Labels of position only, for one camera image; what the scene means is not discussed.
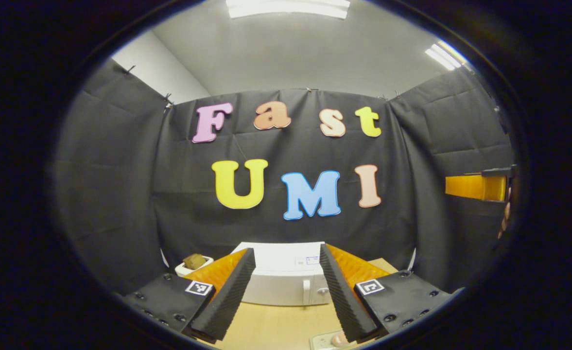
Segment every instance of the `power strip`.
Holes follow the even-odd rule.
[[[333,339],[333,337],[340,334],[341,332],[342,330],[339,330],[311,337],[310,338],[311,350],[339,350],[339,349],[351,348],[353,345],[357,343],[353,341],[352,343],[349,343],[348,346],[343,346],[341,348],[336,347],[334,344],[331,343],[331,339]]]

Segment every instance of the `wooden table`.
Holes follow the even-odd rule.
[[[397,272],[384,259],[370,263],[387,272]],[[341,329],[332,303],[310,306],[241,303],[223,341],[212,346],[223,350],[309,350],[311,337]]]

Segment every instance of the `black fabric curtain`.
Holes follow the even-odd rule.
[[[292,123],[259,130],[256,108],[286,104]],[[233,105],[211,142],[191,141],[197,109]],[[495,242],[503,204],[444,194],[444,178],[509,166],[510,141],[495,103],[466,69],[436,77],[392,100],[307,89],[251,91],[202,98],[163,113],[163,97],[108,62],[79,93],[62,128],[54,162],[59,215],[88,268],[121,293],[130,292],[191,253],[215,259],[241,241],[329,244],[362,257],[408,266],[452,292],[477,273]],[[379,114],[373,138],[357,109]],[[319,112],[337,109],[346,133],[323,135]],[[235,191],[246,195],[244,162],[265,159],[264,197],[230,209],[215,195],[217,161],[236,161]],[[377,166],[381,204],[361,208],[354,168]],[[285,173],[313,188],[337,171],[338,215],[286,221]]]

